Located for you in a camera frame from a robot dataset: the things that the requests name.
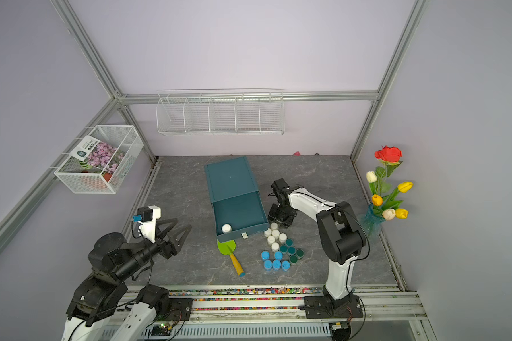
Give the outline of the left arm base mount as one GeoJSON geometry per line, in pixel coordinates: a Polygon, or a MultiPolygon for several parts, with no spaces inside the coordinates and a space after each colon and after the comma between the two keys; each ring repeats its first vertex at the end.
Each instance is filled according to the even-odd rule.
{"type": "Polygon", "coordinates": [[[152,284],[146,285],[135,298],[131,312],[152,311],[155,318],[173,321],[187,321],[193,305],[192,298],[174,298],[169,290],[152,284]]]}

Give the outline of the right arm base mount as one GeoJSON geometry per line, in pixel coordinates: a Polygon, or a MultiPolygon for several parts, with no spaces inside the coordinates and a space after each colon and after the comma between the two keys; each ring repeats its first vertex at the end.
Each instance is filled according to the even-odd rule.
{"type": "Polygon", "coordinates": [[[357,295],[351,294],[340,300],[328,296],[304,297],[304,311],[308,319],[347,319],[362,318],[364,310],[357,295]]]}

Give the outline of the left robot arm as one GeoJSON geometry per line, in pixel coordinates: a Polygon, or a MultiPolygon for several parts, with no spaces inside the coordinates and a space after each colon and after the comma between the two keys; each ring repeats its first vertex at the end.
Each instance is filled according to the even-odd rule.
{"type": "MultiPolygon", "coordinates": [[[[192,226],[179,226],[178,222],[176,218],[158,220],[154,242],[128,242],[120,232],[106,234],[96,241],[88,254],[92,272],[73,294],[66,312],[63,340],[101,338],[102,329],[122,307],[126,281],[138,271],[151,271],[156,255],[169,259],[181,251],[192,226]]],[[[193,301],[170,298],[168,289],[147,284],[127,305],[131,309],[113,335],[114,340],[138,340],[159,319],[184,325],[191,317],[193,301]]]]}

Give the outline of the teal top drawer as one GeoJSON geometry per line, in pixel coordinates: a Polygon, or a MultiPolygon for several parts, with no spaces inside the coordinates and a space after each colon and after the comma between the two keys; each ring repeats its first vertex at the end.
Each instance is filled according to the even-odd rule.
{"type": "Polygon", "coordinates": [[[258,234],[270,227],[259,192],[223,200],[212,204],[212,207],[219,242],[240,239],[244,234],[258,234]],[[229,224],[232,231],[223,233],[224,224],[229,224]]]}

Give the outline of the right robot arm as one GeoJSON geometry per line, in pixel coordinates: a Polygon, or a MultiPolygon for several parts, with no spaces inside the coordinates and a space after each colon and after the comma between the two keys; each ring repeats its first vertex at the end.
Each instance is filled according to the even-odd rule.
{"type": "Polygon", "coordinates": [[[310,193],[301,186],[289,186],[284,179],[271,185],[277,203],[272,205],[268,220],[280,228],[292,226],[299,213],[317,224],[321,246],[329,258],[325,296],[341,301],[352,294],[352,268],[368,245],[368,238],[350,204],[334,203],[310,193]]]}

